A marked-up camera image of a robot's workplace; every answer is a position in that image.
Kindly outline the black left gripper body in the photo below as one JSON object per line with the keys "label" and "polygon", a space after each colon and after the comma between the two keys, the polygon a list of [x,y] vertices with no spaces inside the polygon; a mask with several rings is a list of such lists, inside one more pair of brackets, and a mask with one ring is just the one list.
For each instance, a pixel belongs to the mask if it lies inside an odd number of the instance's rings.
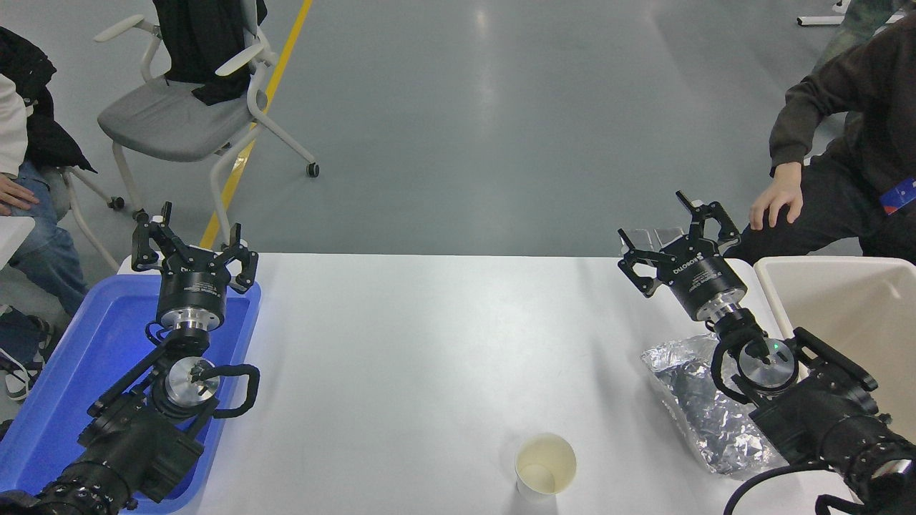
{"label": "black left gripper body", "polygon": [[177,254],[165,255],[161,270],[157,315],[164,316],[180,308],[196,308],[224,316],[226,290],[230,281],[225,268],[211,268],[209,260],[194,258],[187,264]]}

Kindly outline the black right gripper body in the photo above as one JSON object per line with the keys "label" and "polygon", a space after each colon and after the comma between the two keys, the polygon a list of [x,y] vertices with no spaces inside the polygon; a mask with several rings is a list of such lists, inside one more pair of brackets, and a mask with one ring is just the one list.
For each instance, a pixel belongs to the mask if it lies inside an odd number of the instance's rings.
{"label": "black right gripper body", "polygon": [[722,257],[716,241],[680,237],[661,251],[657,279],[668,285],[691,320],[710,320],[721,305],[736,305],[747,287]]}

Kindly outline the person's hand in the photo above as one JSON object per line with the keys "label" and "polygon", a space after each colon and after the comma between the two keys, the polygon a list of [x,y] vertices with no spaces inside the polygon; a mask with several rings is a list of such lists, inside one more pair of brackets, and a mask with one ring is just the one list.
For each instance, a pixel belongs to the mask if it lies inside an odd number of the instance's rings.
{"label": "person's hand", "polygon": [[34,193],[26,187],[14,182],[9,176],[1,173],[1,215],[11,216],[14,210],[29,211],[40,201]]}
{"label": "person's hand", "polygon": [[749,210],[751,230],[762,230],[766,226],[775,227],[783,211],[787,224],[793,224],[799,218],[804,206],[803,171],[804,164],[799,161],[775,167],[772,182],[755,199]]}

